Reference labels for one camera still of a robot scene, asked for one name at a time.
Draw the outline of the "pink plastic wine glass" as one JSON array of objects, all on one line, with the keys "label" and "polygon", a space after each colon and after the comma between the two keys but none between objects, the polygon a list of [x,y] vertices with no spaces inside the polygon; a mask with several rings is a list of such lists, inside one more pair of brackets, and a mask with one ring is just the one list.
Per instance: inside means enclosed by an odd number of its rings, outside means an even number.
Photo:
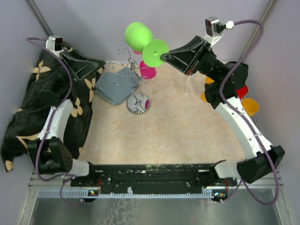
[{"label": "pink plastic wine glass", "polygon": [[154,67],[149,67],[144,62],[143,58],[138,63],[138,66],[139,66],[138,70],[140,71],[142,78],[144,78],[146,80],[153,79],[157,74],[156,69]]}]

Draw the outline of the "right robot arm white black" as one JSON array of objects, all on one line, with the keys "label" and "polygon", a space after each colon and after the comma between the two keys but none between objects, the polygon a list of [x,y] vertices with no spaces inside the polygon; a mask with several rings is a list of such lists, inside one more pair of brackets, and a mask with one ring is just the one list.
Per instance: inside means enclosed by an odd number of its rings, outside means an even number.
[{"label": "right robot arm white black", "polygon": [[237,66],[225,82],[223,95],[220,95],[223,79],[236,65],[234,61],[224,64],[214,54],[212,47],[221,37],[195,36],[188,44],[164,53],[160,58],[186,75],[199,72],[213,80],[213,83],[204,86],[206,101],[224,118],[242,146],[245,160],[217,163],[214,171],[209,174],[210,182],[218,186],[227,177],[239,176],[251,184],[272,172],[270,163],[278,167],[285,151],[281,146],[273,146],[264,137],[251,121],[237,95],[237,90],[245,85],[248,77],[248,65],[241,63]]}]

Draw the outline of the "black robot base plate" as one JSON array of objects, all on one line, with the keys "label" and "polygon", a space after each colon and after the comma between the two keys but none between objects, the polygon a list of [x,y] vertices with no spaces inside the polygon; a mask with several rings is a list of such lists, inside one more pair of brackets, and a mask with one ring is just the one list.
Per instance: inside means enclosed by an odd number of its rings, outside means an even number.
[{"label": "black robot base plate", "polygon": [[97,187],[102,194],[200,194],[203,188],[236,186],[232,177],[219,178],[214,164],[92,165],[72,187]]}]

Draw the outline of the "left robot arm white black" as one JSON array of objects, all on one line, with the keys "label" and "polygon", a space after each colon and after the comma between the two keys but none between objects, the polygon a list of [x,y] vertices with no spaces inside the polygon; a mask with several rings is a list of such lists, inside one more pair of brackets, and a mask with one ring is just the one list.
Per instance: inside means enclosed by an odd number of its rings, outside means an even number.
[{"label": "left robot arm white black", "polygon": [[36,140],[28,143],[28,152],[38,177],[46,181],[44,174],[81,177],[87,186],[94,185],[98,175],[91,171],[89,162],[74,159],[64,143],[64,134],[69,118],[78,99],[74,94],[75,82],[94,78],[105,65],[103,60],[87,58],[77,50],[55,54],[61,66],[47,78],[38,94],[40,100],[50,107],[45,124]]}]

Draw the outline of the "red plastic wine glass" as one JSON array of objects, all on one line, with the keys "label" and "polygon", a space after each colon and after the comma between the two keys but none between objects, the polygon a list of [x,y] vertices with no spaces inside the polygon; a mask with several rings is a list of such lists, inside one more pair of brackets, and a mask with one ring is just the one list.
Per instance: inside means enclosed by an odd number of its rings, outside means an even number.
[{"label": "red plastic wine glass", "polygon": [[238,97],[240,99],[242,99],[248,94],[248,86],[245,85],[243,88],[238,89],[236,92],[237,92]]}]

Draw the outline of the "green plastic wine glass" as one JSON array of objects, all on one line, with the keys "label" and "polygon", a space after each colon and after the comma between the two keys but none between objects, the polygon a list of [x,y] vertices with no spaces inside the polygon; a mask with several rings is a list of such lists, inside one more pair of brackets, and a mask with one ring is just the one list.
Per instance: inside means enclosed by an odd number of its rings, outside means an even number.
[{"label": "green plastic wine glass", "polygon": [[164,40],[155,39],[153,32],[144,23],[128,25],[124,39],[129,47],[142,54],[142,60],[147,66],[156,68],[164,64],[161,56],[169,53],[169,45]]}]

